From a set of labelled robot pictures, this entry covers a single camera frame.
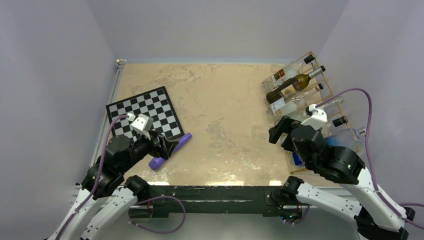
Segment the clear wine bottle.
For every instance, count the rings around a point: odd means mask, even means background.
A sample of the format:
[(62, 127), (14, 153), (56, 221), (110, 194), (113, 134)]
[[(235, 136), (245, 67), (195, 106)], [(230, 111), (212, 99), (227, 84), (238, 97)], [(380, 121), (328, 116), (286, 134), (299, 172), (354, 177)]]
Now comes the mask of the clear wine bottle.
[[(333, 100), (323, 104), (321, 108), (326, 110), (331, 110), (332, 108), (337, 107), (339, 104), (344, 103), (345, 99), (342, 96), (338, 96)], [(283, 116), (289, 116), (290, 118), (297, 121), (304, 121), (309, 116), (306, 115), (306, 107), (308, 107), (306, 101), (304, 99), (289, 101), (285, 105), (282, 105), (283, 101), (280, 99), (275, 103), (270, 105), (271, 110), (273, 111), (273, 115), (276, 118), (274, 122), (277, 124)]]

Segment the clear round short bottle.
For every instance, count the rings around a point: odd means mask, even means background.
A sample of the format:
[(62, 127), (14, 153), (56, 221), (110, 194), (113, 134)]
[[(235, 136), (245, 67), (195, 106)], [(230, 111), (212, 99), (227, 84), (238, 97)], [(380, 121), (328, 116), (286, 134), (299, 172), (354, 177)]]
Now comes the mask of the clear round short bottle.
[(323, 89), (323, 84), (319, 83), (314, 88), (306, 91), (291, 92), (285, 98), (281, 98), (270, 104), (268, 108), (276, 118), (284, 115), (288, 116), (299, 109), (304, 109), (307, 103), (313, 100)]

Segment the clear square black-label bottle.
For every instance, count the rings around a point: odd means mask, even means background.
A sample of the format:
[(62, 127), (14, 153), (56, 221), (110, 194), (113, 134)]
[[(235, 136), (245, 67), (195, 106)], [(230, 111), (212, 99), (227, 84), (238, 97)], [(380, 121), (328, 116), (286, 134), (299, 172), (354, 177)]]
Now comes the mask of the clear square black-label bottle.
[(329, 137), (332, 135), (332, 133), (335, 131), (337, 127), (347, 124), (348, 122), (349, 122), (348, 118), (342, 115), (339, 118), (336, 118), (334, 120), (329, 120), (327, 123), (325, 123), (320, 129), (320, 132), (324, 138)]

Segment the dark green wine bottle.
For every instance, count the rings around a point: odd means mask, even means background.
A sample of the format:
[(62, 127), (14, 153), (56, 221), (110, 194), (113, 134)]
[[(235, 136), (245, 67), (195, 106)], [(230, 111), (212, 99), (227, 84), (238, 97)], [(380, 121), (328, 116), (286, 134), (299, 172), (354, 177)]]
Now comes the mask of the dark green wine bottle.
[(308, 74), (297, 74), (294, 77), (291, 77), (284, 81), (282, 84), (275, 87), (273, 90), (266, 94), (266, 100), (269, 104), (276, 102), (277, 100), (284, 98), (285, 95), (283, 91), (286, 89), (291, 89), (295, 92), (300, 92), (304, 90), (310, 83), (310, 80), (325, 72), (326, 68), (321, 65), (317, 69), (314, 69)]

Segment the blue square glass bottle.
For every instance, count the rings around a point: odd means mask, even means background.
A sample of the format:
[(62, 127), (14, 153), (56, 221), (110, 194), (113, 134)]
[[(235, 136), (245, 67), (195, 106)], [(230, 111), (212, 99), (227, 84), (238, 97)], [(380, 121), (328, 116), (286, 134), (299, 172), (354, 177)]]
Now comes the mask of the blue square glass bottle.
[(294, 129), (289, 135), (286, 151), (292, 152), (293, 160), (296, 166), (305, 166), (305, 161), (301, 159), (300, 154), (296, 153), (293, 138), (300, 140), (301, 137), (314, 137), (316, 134), (321, 134), (326, 143), (330, 146), (346, 147), (351, 150), (358, 151), (358, 145), (365, 143), (366, 128), (362, 130), (346, 128), (336, 134), (324, 136), (321, 131), (315, 130), (310, 126), (300, 126)]

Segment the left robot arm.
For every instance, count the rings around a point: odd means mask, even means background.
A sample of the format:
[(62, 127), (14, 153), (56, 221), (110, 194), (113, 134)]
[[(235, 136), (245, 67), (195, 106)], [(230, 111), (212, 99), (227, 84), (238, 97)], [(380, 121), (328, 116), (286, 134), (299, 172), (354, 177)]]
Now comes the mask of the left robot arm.
[(136, 175), (125, 180), (125, 173), (147, 155), (167, 160), (179, 146), (179, 140), (169, 140), (155, 131), (136, 141), (125, 135), (112, 137), (88, 170), (74, 204), (50, 239), (100, 239), (121, 214), (150, 197), (150, 185), (145, 180)]

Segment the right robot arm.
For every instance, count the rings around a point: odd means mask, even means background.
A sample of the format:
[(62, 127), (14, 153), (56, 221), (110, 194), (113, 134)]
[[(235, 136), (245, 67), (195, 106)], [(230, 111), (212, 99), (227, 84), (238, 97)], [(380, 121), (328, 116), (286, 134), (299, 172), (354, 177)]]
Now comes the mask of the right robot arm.
[(309, 123), (283, 116), (268, 130), (268, 141), (276, 144), (282, 134), (287, 134), (281, 145), (284, 150), (296, 153), (307, 170), (339, 184), (355, 199), (333, 195), (289, 176), (278, 195), (279, 207), (314, 205), (356, 224), (358, 234), (366, 240), (406, 240), (409, 233), (404, 226), (414, 219), (415, 211), (395, 202), (388, 206), (389, 200), (383, 200), (384, 192), (374, 188), (371, 171), (357, 153), (326, 142), (321, 133), (325, 124), (322, 120)]

